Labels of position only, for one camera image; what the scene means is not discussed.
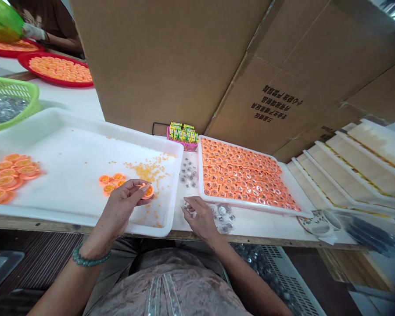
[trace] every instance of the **pink basket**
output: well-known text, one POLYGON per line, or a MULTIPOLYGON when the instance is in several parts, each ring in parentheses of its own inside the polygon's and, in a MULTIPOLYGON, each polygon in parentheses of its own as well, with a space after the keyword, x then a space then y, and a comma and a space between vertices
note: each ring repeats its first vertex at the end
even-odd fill
MULTIPOLYGON (((167 126, 167 139, 170 140, 170 127, 169 126, 167 126)), ((182 144, 184 147, 184 151, 194 151, 196 149, 196 147, 198 146, 198 144, 182 143, 182 142, 179 142, 176 140, 172 140, 172 141, 182 144)))

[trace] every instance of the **red tray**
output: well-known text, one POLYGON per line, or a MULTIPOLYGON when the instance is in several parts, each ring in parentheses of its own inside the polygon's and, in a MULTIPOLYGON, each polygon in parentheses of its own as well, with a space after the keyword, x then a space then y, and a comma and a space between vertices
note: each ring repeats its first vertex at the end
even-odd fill
MULTIPOLYGON (((33 42, 31 40, 28 40, 28 39, 22 39, 22 40, 24 42, 30 43, 30 44, 35 45, 36 47, 38 47, 38 50, 36 50, 36 51, 34 51, 32 53, 44 51, 44 47, 42 47, 38 43, 35 43, 35 42, 33 42)), ((30 52, 14 51, 14 50, 0 50, 0 57, 18 58, 18 56, 20 54, 28 54, 28 53, 30 53, 30 52)))
POLYGON ((40 74, 39 72, 36 72, 35 70, 33 70, 30 66, 29 66, 29 61, 34 58, 34 57, 55 57, 55 58, 60 58, 60 59, 65 59, 68 61, 72 61, 75 64, 80 64, 82 66, 85 66, 86 68, 89 69, 88 65, 85 63, 82 63, 80 61, 77 61, 76 59, 72 59, 72 58, 68 58, 65 56, 61 56, 61 55, 57 55, 57 54, 52 54, 52 53, 46 53, 46 52, 31 52, 31 53, 25 53, 25 54, 21 54, 18 56, 18 61, 19 63, 23 66, 23 68, 25 68, 26 70, 29 70, 30 72, 36 74, 38 77, 53 82, 53 83, 57 83, 59 85, 62 86, 71 86, 71 87, 75 87, 75 88, 85 88, 85 87, 90 87, 93 86, 93 82, 87 82, 87 83, 76 83, 73 81, 66 81, 66 80, 60 80, 60 79, 55 79, 55 78, 51 78, 47 75, 43 75, 40 74))

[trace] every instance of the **person's left hand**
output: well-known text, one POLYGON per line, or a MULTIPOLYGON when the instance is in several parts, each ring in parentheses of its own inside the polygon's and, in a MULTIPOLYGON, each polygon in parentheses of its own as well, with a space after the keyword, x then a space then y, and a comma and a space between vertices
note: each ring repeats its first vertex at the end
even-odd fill
POLYGON ((31 38, 33 40, 45 40, 46 38, 46 33, 43 29, 37 28, 29 23, 23 25, 22 33, 26 38, 31 38))
POLYGON ((147 200, 141 199, 150 185, 145 180, 130 179, 111 192, 97 225, 80 249, 82 256, 92 258, 106 255, 112 243, 126 230, 134 208, 152 202, 155 195, 147 200))

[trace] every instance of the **green plastic basket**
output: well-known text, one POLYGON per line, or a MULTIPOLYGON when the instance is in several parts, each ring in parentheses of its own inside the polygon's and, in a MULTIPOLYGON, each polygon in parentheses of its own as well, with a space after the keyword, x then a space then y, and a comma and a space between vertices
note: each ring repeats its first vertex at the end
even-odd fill
POLYGON ((0 0, 0 42, 13 43, 22 37, 24 22, 19 14, 0 0))
POLYGON ((37 85, 26 81, 6 79, 0 77, 0 95, 10 97, 20 97, 28 103, 28 106, 19 115, 10 121, 0 123, 0 130, 6 129, 25 118, 34 115, 42 110, 38 97, 40 90, 37 85))

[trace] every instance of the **person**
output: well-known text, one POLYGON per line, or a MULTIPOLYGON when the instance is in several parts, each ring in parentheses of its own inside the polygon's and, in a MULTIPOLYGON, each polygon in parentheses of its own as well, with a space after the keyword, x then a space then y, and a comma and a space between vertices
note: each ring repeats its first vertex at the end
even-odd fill
POLYGON ((83 54, 75 23, 61 0, 9 0, 25 21, 22 33, 46 48, 75 57, 83 54))
POLYGON ((136 255, 120 251, 123 243, 118 244, 121 239, 117 238, 134 208, 154 198, 141 199, 149 185, 144 180, 128 180, 111 193, 92 233, 75 248, 72 260, 29 316, 292 315, 218 232, 211 209, 200 197, 184 198, 189 203, 184 218, 225 267, 235 292, 205 267, 198 251, 165 248, 145 252, 136 258, 136 272, 129 275, 136 255), (112 245, 110 258, 102 263, 112 245))

